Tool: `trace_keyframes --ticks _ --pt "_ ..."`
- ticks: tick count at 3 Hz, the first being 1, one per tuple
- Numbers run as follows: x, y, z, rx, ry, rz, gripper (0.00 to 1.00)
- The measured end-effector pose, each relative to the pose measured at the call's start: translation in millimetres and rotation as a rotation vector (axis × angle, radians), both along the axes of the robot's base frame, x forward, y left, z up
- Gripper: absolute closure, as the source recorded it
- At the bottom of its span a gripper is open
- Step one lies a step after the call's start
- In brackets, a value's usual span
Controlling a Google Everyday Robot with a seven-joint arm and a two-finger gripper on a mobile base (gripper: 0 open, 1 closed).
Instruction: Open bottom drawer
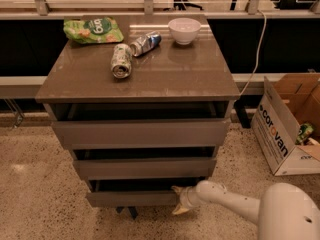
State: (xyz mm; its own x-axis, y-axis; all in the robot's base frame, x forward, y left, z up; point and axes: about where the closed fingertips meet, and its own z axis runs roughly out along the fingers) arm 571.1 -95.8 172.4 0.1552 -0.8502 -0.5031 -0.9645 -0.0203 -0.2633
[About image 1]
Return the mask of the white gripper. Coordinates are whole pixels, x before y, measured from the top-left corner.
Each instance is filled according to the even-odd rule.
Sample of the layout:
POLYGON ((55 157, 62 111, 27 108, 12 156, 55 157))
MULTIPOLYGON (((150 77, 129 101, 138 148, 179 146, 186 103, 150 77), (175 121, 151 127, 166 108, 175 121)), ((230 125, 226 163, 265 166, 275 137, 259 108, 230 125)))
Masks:
POLYGON ((200 199, 195 187, 172 186, 171 189, 177 195, 180 195, 180 204, 173 210, 173 215, 187 213, 190 209, 194 209, 200 205, 200 199))

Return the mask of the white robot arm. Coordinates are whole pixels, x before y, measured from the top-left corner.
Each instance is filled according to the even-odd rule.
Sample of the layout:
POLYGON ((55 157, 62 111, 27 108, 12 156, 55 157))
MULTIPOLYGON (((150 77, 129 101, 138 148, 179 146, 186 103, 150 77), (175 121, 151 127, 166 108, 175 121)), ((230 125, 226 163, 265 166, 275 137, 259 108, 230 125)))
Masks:
POLYGON ((219 204, 255 224, 258 240, 320 240, 320 209, 292 184, 273 184, 260 199, 230 192, 223 184, 208 180, 172 189, 179 200, 174 215, 206 203, 219 204))

